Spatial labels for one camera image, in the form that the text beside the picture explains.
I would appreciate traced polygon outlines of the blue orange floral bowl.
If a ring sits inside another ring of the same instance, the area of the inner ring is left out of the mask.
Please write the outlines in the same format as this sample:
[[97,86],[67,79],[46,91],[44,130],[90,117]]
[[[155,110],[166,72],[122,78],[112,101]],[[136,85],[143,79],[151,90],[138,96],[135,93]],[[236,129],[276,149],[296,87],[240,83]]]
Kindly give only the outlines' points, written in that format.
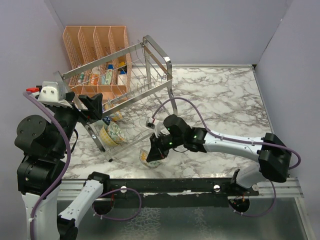
[[[114,107],[114,105],[113,105],[112,103],[107,103],[107,102],[106,102],[106,103],[103,105],[103,108],[104,108],[105,111],[108,110],[108,109],[111,109],[111,108],[113,108],[113,107]],[[120,120],[123,119],[123,116],[122,116],[122,114],[120,113],[120,111],[116,111],[116,112],[111,113],[111,114],[109,115],[109,117],[112,119],[113,122],[117,122],[117,121],[120,121]]]

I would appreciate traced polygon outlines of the white green patterned bowl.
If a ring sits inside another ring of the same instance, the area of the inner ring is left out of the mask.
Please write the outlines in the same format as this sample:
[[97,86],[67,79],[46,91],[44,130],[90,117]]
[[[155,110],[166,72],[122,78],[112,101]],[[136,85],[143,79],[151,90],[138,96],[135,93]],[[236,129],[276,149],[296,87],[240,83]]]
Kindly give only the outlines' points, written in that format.
[[122,144],[127,141],[121,128],[113,121],[108,125],[106,132],[116,144]]

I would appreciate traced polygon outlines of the yellow grid pattern bowl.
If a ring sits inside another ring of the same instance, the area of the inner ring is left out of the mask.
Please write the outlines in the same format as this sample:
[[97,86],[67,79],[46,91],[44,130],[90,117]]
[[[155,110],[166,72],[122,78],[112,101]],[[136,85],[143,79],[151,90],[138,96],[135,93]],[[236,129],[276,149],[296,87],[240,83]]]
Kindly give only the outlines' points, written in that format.
[[112,138],[108,135],[105,126],[103,125],[99,131],[99,137],[102,142],[109,147],[116,147],[118,144],[112,140]]

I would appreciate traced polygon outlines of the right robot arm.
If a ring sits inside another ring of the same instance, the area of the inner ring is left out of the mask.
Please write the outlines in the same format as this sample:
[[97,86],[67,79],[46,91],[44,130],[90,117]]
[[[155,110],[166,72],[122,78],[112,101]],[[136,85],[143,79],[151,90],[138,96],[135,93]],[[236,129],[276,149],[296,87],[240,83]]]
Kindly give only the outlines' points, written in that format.
[[194,153],[225,153],[254,161],[251,166],[234,172],[229,189],[236,196],[264,180],[286,182],[292,157],[273,133],[266,133],[262,138],[223,135],[203,127],[190,127],[175,114],[157,123],[149,139],[147,163],[165,159],[170,150],[179,146]]

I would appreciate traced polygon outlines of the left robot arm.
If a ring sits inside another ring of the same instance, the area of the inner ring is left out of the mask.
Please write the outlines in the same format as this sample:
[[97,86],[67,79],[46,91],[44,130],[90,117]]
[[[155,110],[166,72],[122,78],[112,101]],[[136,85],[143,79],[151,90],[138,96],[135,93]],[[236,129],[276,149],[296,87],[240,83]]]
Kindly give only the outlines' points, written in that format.
[[80,95],[85,110],[73,103],[74,92],[64,96],[65,106],[58,102],[40,102],[40,91],[31,88],[24,96],[35,104],[43,115],[30,115],[18,125],[14,144],[24,157],[17,169],[18,191],[21,193],[29,240],[74,240],[80,222],[98,197],[111,190],[110,176],[93,172],[83,190],[61,213],[57,212],[58,194],[71,160],[70,138],[77,122],[98,121],[102,118],[102,94]]

